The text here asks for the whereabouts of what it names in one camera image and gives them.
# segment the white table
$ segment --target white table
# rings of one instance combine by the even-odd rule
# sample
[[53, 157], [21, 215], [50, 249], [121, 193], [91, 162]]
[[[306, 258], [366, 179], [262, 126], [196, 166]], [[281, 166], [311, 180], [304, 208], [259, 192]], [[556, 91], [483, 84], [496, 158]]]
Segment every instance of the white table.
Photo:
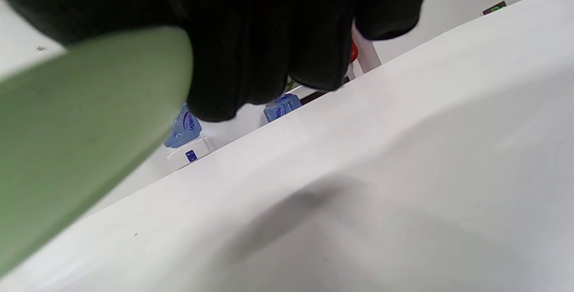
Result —
[[445, 33], [82, 219], [0, 283], [573, 289], [574, 0]]

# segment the white box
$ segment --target white box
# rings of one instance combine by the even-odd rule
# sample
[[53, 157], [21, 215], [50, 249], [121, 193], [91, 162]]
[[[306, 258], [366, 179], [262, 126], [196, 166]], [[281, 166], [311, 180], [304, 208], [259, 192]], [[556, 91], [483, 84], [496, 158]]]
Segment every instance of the white box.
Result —
[[176, 151], [168, 156], [168, 161], [175, 170], [179, 170], [182, 167], [205, 157], [209, 153], [213, 152], [213, 147], [207, 137], [202, 137], [196, 139], [179, 147]]

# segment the gloved hand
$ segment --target gloved hand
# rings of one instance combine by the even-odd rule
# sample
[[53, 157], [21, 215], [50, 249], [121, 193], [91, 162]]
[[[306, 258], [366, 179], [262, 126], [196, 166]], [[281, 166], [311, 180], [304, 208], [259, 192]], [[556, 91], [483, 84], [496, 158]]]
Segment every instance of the gloved hand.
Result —
[[188, 106], [202, 120], [231, 119], [246, 102], [281, 95], [290, 75], [336, 90], [349, 64], [351, 25], [370, 40], [410, 31], [423, 0], [8, 0], [63, 45], [103, 33], [180, 26], [191, 40]]

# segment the blue bottle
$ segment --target blue bottle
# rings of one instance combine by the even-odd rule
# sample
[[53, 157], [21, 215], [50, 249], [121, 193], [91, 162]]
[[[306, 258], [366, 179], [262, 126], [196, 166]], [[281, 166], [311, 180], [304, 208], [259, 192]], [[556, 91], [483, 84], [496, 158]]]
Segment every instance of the blue bottle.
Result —
[[195, 116], [189, 112], [187, 105], [181, 108], [178, 118], [174, 121], [173, 133], [165, 140], [166, 147], [178, 148], [199, 137], [201, 125]]
[[267, 122], [272, 122], [299, 107], [301, 107], [301, 101], [297, 96], [294, 94], [284, 94], [279, 99], [265, 106], [265, 118], [267, 118]]

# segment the blue label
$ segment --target blue label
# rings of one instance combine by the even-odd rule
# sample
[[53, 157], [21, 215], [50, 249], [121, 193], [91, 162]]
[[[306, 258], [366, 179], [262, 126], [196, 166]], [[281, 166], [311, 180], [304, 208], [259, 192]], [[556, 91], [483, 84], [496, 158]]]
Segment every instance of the blue label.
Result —
[[283, 115], [285, 115], [285, 106], [280, 105], [275, 110], [275, 119], [280, 118]]
[[195, 152], [193, 151], [193, 149], [192, 149], [191, 151], [189, 151], [189, 152], [186, 152], [186, 153], [185, 153], [185, 156], [187, 156], [187, 159], [188, 159], [190, 162], [193, 162], [193, 161], [197, 160], [197, 156], [195, 155]]
[[183, 128], [187, 131], [192, 131], [195, 129], [195, 122], [193, 121], [193, 115], [190, 112], [186, 112], [183, 116]]

